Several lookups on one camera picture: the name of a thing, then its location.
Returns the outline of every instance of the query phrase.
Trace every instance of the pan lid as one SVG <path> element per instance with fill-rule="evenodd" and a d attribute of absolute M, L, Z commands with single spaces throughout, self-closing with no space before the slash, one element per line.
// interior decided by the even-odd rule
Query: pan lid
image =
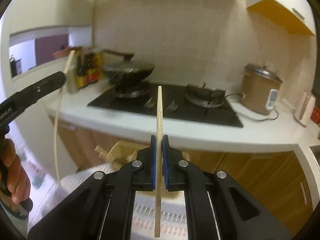
<path fill-rule="evenodd" d="M 139 71 L 153 70 L 155 65 L 145 61 L 121 61 L 111 62 L 102 65 L 104 71 L 136 73 Z"/>

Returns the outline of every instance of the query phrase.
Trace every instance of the upper cabinet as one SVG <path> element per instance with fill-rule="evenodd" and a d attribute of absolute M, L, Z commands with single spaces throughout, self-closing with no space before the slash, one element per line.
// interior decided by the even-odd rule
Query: upper cabinet
<path fill-rule="evenodd" d="M 247 0 L 247 8 L 291 34 L 315 36 L 316 26 L 307 0 Z"/>

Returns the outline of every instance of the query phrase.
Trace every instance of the kitchen counter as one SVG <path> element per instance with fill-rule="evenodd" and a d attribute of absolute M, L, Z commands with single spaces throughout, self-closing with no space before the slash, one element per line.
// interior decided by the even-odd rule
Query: kitchen counter
<path fill-rule="evenodd" d="M 77 94 L 64 94 L 60 119 L 91 130 L 148 143 L 156 133 L 156 117 L 96 107 L 87 104 L 110 88 L 107 80 L 80 90 Z M 45 98 L 50 116 L 55 115 L 56 94 Z M 256 114 L 229 97 L 233 109 L 253 118 L 265 118 Z M 319 145 L 319 127 L 312 121 L 307 128 L 301 127 L 281 104 L 277 105 L 279 118 L 274 121 L 253 122 L 242 116 L 243 128 L 181 121 L 170 118 L 163 120 L 163 133 L 169 136 L 170 145 L 188 149 L 217 152 L 265 153 L 294 151 L 303 168 L 311 191 L 313 207 L 319 202 L 320 170 L 310 150 Z"/>

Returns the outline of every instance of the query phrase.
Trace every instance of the plastic basket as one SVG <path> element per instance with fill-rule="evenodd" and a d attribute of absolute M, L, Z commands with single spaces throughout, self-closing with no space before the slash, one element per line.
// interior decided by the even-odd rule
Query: plastic basket
<path fill-rule="evenodd" d="M 100 150 L 99 157 L 101 157 L 105 162 L 111 163 L 112 168 L 115 171 L 118 171 L 123 165 L 128 162 L 131 162 L 137 158 L 137 154 L 139 150 L 148 148 L 148 145 L 128 142 L 128 141 L 118 141 L 110 150 L 109 153 Z M 182 156 L 185 160 L 190 161 L 190 156 L 188 153 L 182 152 Z M 143 193 L 147 195 L 155 195 L 155 192 L 147 192 Z M 177 198 L 179 197 L 180 192 L 169 192 L 165 189 L 164 185 L 164 177 L 162 176 L 161 181 L 161 196 L 166 198 Z"/>

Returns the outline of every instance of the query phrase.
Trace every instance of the tiled backsplash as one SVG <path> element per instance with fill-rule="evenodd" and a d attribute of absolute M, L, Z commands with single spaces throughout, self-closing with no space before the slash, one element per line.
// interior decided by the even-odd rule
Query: tiled backsplash
<path fill-rule="evenodd" d="M 246 0 L 97 0 L 93 28 L 95 47 L 154 63 L 154 81 L 240 91 L 243 67 L 269 61 L 293 106 L 312 88 L 316 38 L 288 34 Z"/>

